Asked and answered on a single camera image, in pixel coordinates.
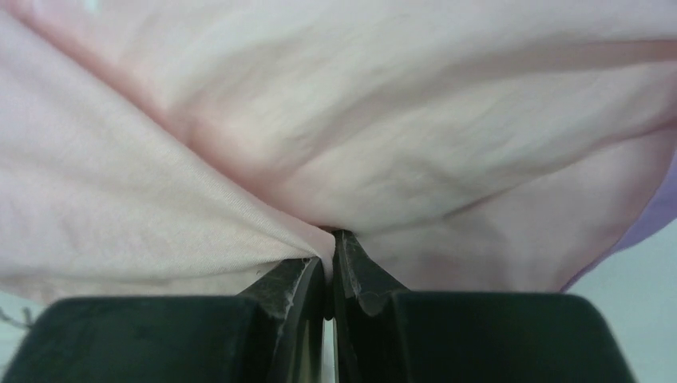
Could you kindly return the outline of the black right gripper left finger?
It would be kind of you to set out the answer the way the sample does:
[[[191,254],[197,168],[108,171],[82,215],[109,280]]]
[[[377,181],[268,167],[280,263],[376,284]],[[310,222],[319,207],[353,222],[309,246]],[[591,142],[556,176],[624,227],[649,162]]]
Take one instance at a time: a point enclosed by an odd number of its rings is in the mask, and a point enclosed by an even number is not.
[[[281,262],[234,296],[69,298],[32,325],[6,382],[316,382],[319,259]]]

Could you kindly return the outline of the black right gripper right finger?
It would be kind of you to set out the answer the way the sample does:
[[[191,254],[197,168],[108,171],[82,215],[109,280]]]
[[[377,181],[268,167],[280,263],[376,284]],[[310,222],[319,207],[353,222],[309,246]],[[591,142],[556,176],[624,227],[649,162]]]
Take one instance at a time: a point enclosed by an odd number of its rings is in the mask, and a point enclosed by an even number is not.
[[[567,294],[412,291],[334,233],[341,382],[621,383],[635,376],[600,312]]]

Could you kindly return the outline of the purple Elsa print pillowcase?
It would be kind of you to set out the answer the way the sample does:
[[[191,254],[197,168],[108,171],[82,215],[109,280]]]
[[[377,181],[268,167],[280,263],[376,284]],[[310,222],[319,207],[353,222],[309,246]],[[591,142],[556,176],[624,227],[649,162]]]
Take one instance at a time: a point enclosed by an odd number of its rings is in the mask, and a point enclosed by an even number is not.
[[[557,291],[676,150],[673,1],[4,1],[1,288],[230,294],[334,229]]]

